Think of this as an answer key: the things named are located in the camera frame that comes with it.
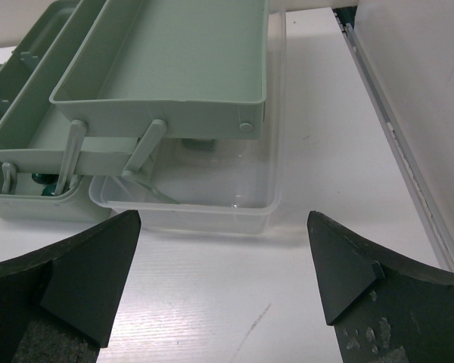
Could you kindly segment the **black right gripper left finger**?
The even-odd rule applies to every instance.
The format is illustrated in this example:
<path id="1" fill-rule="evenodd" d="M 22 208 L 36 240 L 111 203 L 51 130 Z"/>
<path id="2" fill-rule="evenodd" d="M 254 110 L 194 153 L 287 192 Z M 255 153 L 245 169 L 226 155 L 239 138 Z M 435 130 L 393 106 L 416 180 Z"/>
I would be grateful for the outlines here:
<path id="1" fill-rule="evenodd" d="M 127 210 L 0 262 L 0 362 L 95 362 L 107 347 L 141 219 Z"/>

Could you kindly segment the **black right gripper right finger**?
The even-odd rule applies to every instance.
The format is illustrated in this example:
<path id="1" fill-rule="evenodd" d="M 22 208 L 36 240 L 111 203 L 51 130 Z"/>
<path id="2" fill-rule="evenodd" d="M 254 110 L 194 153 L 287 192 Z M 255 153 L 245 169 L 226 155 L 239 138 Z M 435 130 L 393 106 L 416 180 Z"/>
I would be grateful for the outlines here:
<path id="1" fill-rule="evenodd" d="M 307 219 L 327 325 L 344 362 L 454 362 L 454 273 Z"/>

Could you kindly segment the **large green handled screwdriver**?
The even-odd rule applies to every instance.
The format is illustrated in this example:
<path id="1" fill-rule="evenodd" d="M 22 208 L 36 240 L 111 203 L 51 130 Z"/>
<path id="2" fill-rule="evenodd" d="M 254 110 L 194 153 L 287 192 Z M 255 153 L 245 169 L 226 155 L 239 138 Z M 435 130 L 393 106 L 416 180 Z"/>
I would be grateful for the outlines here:
<path id="1" fill-rule="evenodd" d="M 54 197 L 56 195 L 56 184 L 47 185 L 43 190 L 41 195 L 44 197 Z"/>

